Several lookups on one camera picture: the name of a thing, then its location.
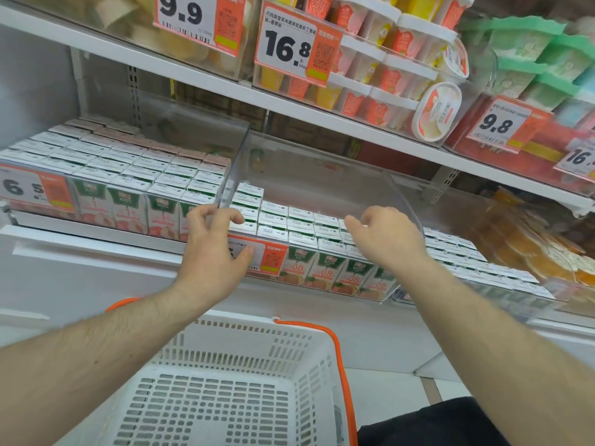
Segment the person's left hand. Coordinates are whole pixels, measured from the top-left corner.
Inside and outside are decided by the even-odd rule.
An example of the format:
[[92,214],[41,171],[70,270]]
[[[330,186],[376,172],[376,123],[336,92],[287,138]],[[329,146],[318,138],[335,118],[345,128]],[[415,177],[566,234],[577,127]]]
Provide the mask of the person's left hand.
[[201,316],[226,299],[245,274],[234,269],[228,249],[230,224],[245,219],[237,209],[200,205],[187,214],[189,233],[172,290],[192,316]]

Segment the row of pink-label juice cartons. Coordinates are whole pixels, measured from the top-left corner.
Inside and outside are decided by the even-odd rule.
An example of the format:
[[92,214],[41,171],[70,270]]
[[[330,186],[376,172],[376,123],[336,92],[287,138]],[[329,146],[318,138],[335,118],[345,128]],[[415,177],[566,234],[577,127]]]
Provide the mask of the row of pink-label juice cartons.
[[123,232],[186,242],[187,214],[219,202],[237,153],[234,138],[204,123],[192,136],[147,137],[137,127],[84,115],[0,149],[0,164],[66,176],[77,206],[74,218],[47,216]]

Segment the row of blurred juice cartons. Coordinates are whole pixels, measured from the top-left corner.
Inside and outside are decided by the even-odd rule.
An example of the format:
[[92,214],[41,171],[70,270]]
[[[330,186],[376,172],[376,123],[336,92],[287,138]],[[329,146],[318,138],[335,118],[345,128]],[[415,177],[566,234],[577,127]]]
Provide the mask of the row of blurred juice cartons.
[[489,263],[467,239],[428,227],[423,230],[430,257],[517,321],[526,323],[562,307],[563,301],[530,272]]

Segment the clear plastic display bin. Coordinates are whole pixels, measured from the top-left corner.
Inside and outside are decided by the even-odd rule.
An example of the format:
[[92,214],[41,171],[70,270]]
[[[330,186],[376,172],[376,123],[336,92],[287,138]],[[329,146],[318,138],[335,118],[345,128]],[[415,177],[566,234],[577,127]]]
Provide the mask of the clear plastic display bin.
[[[226,175],[221,207],[229,207],[240,181],[264,188],[266,200],[343,220],[346,215],[360,217],[373,205],[393,207],[423,232],[396,174],[264,134],[244,140]],[[394,295],[374,302],[404,297],[398,283]]]

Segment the person's left forearm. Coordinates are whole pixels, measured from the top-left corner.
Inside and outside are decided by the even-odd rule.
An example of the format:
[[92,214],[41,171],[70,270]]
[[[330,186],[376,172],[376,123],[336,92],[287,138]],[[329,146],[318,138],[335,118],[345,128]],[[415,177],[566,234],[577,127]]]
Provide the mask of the person's left forearm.
[[171,287],[0,348],[0,446],[52,446],[225,298]]

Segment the clear bin with green cups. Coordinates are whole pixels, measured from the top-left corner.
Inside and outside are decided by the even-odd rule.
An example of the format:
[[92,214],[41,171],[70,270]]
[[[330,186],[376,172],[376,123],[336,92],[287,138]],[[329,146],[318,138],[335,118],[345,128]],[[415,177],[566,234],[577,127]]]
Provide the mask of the clear bin with green cups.
[[[492,51],[488,46],[488,22],[491,19],[480,17],[459,24],[459,38],[467,51]],[[566,23],[567,34],[590,36],[595,40],[595,16],[571,21],[552,17],[546,19]],[[595,199],[595,182],[554,169],[554,165],[568,153],[566,147],[572,139],[595,135],[595,64],[574,82],[580,91],[574,97],[566,98],[553,111],[545,111],[533,103],[518,100],[533,110],[531,118],[512,138],[512,145],[518,147],[518,153],[499,150],[466,138],[488,104],[496,96],[502,96],[494,95],[491,91],[496,79],[496,62],[495,65],[493,82],[488,84],[484,94],[448,136],[446,148],[482,164]]]

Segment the person's right hand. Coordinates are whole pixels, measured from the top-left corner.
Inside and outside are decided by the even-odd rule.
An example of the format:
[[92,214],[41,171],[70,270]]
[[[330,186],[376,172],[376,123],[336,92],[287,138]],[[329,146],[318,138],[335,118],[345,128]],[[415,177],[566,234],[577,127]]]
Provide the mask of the person's right hand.
[[420,230],[398,209],[371,206],[359,220],[368,226],[368,239],[354,241],[355,246],[376,265],[401,276],[428,258]]

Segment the row of orange-label juice cartons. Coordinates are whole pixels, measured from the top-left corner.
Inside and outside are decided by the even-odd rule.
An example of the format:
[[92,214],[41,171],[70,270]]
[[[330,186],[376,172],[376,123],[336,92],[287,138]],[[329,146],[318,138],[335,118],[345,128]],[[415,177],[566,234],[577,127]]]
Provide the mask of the row of orange-label juice cartons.
[[240,181],[229,207],[240,211],[245,223],[230,224],[228,233],[288,244],[289,251],[278,277],[249,275],[377,302],[397,292],[396,277],[361,254],[343,219],[264,196],[264,188]]

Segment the slotted metal shelf upright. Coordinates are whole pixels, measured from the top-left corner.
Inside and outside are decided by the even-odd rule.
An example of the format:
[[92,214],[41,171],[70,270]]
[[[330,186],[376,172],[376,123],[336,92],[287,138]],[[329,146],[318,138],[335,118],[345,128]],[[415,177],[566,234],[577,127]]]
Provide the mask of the slotted metal shelf upright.
[[142,106],[140,103],[139,74],[136,67],[130,65],[127,67],[127,84],[130,94],[133,125],[138,129],[142,129],[143,121]]

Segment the pile of orange fruit packs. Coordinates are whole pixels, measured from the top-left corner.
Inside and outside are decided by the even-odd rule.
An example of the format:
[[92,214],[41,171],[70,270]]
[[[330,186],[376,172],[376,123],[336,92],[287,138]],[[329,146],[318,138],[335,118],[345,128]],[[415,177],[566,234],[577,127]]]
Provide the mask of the pile of orange fruit packs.
[[579,244],[535,206],[499,187],[466,233],[490,261],[530,272],[563,300],[595,304],[595,238]]

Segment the clear bin with pudding cups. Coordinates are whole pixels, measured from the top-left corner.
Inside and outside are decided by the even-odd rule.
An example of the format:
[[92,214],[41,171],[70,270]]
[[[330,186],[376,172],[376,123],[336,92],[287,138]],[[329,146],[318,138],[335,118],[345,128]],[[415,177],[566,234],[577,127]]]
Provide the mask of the clear bin with pudding cups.
[[463,44],[473,0],[262,0],[254,86],[441,145],[494,85],[495,52]]

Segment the stack of green-lid cups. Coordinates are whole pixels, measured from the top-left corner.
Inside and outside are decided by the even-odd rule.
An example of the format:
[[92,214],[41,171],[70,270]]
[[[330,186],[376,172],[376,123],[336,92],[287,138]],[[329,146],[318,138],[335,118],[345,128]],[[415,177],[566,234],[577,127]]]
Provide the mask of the stack of green-lid cups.
[[509,16],[488,22],[488,46],[496,54],[494,95],[553,111],[580,89],[576,79],[595,64],[595,40],[565,33],[567,24],[541,16]]

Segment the white plastic shopping basket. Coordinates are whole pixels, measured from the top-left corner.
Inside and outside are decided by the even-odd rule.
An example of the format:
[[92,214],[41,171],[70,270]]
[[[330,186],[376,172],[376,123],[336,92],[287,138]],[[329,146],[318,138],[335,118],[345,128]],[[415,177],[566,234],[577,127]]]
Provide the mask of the white plastic shopping basket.
[[55,446],[349,446],[333,341],[212,310]]

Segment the oval orange white tub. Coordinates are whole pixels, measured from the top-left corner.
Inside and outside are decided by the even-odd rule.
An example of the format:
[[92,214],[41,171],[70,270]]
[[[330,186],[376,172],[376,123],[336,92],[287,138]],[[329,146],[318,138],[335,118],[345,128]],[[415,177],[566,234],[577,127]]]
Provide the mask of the oval orange white tub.
[[438,71],[437,82],[461,84],[469,78],[468,54],[460,38],[456,38],[453,44],[441,51],[434,66]]
[[441,142],[449,133],[461,104],[459,86],[452,82],[433,84],[424,93],[413,115],[413,136],[421,142]]

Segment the white metal store shelf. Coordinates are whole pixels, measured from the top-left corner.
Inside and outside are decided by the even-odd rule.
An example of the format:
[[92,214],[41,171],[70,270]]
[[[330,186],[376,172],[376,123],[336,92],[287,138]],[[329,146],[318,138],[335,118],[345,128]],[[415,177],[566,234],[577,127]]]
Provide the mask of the white metal store shelf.
[[487,164],[481,164],[443,148],[398,137],[382,129],[368,127],[329,111],[314,109],[306,104],[254,89],[247,82],[235,82],[204,72],[11,0],[0,0],[0,24],[129,65],[160,77],[187,83],[318,127],[331,129],[338,133],[376,143],[388,149],[420,157],[435,164],[540,195],[561,203],[575,215],[595,212],[595,200],[590,197],[550,186]]

